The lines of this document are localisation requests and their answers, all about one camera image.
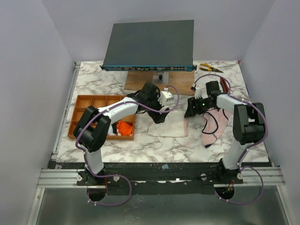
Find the pink towel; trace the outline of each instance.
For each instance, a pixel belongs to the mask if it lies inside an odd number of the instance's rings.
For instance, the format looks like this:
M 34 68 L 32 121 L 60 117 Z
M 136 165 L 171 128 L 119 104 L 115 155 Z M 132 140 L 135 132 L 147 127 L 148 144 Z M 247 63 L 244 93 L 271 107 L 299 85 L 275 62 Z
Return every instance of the pink towel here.
M 206 148 L 211 146 L 224 132 L 231 113 L 224 110 L 212 109 L 202 115 L 206 124 L 202 130 L 202 141 Z

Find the wall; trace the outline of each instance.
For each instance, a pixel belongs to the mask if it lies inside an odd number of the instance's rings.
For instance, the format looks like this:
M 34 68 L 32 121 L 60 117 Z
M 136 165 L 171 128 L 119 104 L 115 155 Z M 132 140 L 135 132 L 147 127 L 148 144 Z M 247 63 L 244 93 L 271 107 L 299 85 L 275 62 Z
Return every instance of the wall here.
M 274 0 L 42 0 L 73 60 L 103 60 L 114 23 L 195 20 L 195 60 L 239 60 Z
M 253 101 L 266 110 L 266 146 L 280 165 L 300 222 L 300 1 L 276 0 L 241 62 Z
M 74 69 L 40 0 L 0 2 L 0 220 L 27 223 Z

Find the wooden compartment organizer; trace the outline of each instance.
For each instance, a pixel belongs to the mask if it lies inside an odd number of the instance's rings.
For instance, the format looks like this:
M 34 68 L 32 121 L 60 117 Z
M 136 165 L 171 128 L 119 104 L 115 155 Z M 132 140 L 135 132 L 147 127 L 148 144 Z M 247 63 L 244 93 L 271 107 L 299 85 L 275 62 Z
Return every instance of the wooden compartment organizer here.
M 70 123 L 70 128 L 68 132 L 68 137 L 70 139 L 76 139 L 73 135 L 73 131 L 78 124 L 79 119 L 83 115 L 86 107 L 92 105 L 95 108 L 100 108 L 104 106 L 111 105 L 113 103 L 119 102 L 125 98 L 125 95 L 78 95 L 75 108 L 73 111 L 73 116 Z M 133 140 L 135 136 L 135 115 L 130 115 L 121 119 L 132 126 L 132 135 L 131 136 L 107 136 L 107 140 Z

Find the yellow pliers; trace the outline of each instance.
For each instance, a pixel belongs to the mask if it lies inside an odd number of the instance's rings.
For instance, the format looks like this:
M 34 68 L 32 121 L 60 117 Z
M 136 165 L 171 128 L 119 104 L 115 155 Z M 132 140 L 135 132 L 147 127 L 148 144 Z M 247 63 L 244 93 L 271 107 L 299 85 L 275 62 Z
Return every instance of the yellow pliers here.
M 214 67 L 211 67 L 210 65 L 206 64 L 206 63 L 200 63 L 200 66 L 204 66 L 204 67 L 207 67 L 208 69 L 206 68 L 203 68 L 203 67 L 199 67 L 199 69 L 203 70 L 203 71 L 212 71 L 212 72 L 217 72 L 217 73 L 222 73 L 221 70 L 218 70 Z

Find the orange object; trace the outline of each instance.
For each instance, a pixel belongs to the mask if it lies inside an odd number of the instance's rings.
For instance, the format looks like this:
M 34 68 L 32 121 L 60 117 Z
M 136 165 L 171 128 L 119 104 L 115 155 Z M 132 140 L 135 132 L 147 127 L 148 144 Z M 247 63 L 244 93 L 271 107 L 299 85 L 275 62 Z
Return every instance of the orange object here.
M 119 133 L 123 136 L 130 136 L 132 133 L 132 126 L 123 121 L 118 122 L 117 129 L 119 129 Z

